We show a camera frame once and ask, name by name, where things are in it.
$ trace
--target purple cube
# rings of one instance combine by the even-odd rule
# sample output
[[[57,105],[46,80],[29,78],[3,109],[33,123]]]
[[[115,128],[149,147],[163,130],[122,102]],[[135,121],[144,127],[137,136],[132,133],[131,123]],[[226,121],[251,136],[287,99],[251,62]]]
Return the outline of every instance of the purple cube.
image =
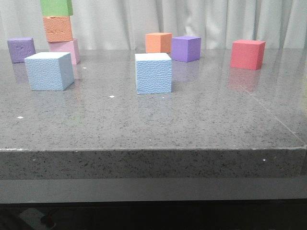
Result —
[[[201,38],[181,36],[172,38],[171,57],[175,61],[190,62],[201,57]]]
[[[35,54],[32,37],[17,37],[8,40],[12,63],[24,62],[24,59]]]

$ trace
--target block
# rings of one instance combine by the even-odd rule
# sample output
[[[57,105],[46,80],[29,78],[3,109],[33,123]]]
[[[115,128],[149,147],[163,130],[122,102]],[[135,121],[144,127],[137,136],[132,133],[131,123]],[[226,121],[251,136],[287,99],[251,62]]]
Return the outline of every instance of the block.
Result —
[[[68,52],[42,52],[24,61],[31,90],[62,91],[74,82]]]
[[[69,16],[43,17],[48,42],[72,41],[71,18]]]
[[[190,62],[201,57],[201,38],[193,36],[174,37],[171,57],[176,61]]]
[[[32,37],[16,37],[8,40],[8,47],[12,63],[24,62],[28,56],[35,54]]]
[[[167,53],[135,54],[137,94],[172,91],[172,60]]]
[[[40,0],[43,16],[71,16],[71,0]]]
[[[69,42],[49,42],[50,52],[70,52],[71,63],[77,65],[80,62],[78,39]]]
[[[265,42],[238,40],[233,42],[230,67],[260,69],[262,66]]]
[[[146,53],[170,53],[172,33],[146,34]]]

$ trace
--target green cube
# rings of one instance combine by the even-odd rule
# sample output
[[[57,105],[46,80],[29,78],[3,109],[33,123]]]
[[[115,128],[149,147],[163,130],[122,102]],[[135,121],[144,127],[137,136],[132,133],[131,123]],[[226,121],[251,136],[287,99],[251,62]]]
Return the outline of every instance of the green cube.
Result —
[[[71,0],[40,0],[43,16],[71,16]]]

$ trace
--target red cube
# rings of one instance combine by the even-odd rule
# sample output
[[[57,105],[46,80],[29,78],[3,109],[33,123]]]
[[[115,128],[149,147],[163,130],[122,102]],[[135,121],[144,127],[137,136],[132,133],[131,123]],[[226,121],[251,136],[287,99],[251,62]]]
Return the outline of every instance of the red cube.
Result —
[[[230,67],[241,69],[260,69],[263,60],[265,42],[238,40],[233,42]]]

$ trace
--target white curtain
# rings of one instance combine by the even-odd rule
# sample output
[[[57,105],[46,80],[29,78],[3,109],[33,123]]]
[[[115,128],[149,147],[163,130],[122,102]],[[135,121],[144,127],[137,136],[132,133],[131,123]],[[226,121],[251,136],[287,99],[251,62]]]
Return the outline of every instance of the white curtain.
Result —
[[[145,34],[202,38],[203,49],[238,39],[267,48],[304,48],[307,0],[72,0],[72,31],[80,49],[145,49]],[[0,0],[0,49],[31,36],[47,49],[39,0]]]

